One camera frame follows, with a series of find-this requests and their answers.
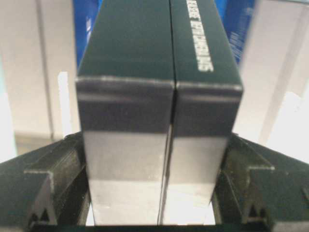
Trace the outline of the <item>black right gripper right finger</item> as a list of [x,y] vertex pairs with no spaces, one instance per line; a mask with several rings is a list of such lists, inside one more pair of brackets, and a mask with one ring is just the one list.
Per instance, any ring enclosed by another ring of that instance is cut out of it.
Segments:
[[267,232],[309,229],[309,166],[233,134],[212,205],[216,224]]

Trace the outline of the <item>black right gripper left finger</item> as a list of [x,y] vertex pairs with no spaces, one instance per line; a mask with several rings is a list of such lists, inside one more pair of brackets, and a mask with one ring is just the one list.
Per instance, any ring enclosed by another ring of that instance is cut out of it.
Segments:
[[85,225],[90,207],[82,133],[0,165],[0,230]]

